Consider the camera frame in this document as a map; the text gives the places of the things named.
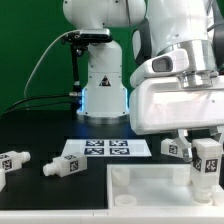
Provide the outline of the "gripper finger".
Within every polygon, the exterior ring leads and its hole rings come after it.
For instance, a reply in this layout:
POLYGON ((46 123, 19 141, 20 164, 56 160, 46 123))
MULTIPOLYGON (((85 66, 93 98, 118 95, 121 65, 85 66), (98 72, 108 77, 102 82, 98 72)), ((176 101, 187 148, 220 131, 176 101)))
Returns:
POLYGON ((209 128, 210 135, 220 144, 224 143, 224 126, 213 126, 209 128))
POLYGON ((183 160, 191 162, 193 159, 191 143, 186 139, 188 132, 185 129, 177 129, 173 132, 173 139, 177 147, 182 151, 183 160))

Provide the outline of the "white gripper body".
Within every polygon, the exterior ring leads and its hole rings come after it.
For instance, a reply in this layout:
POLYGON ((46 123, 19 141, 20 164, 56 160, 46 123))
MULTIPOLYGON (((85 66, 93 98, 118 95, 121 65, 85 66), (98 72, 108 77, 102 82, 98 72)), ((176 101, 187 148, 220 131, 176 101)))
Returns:
POLYGON ((212 83, 182 89, 177 77, 145 80, 130 96, 131 129, 144 135, 224 125, 224 76, 212 83))

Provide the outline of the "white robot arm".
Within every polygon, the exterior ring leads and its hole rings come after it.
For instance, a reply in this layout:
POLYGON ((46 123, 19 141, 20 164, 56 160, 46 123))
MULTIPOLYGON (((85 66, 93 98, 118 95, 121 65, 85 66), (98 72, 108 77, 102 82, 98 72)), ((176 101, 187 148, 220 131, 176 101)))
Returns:
POLYGON ((81 31, 139 25, 132 37, 138 68, 130 77, 130 122, 139 134, 174 131, 186 160, 191 129, 210 131, 224 144, 224 77, 214 50, 214 0, 131 0, 122 12, 112 0, 65 0, 66 19, 81 31))

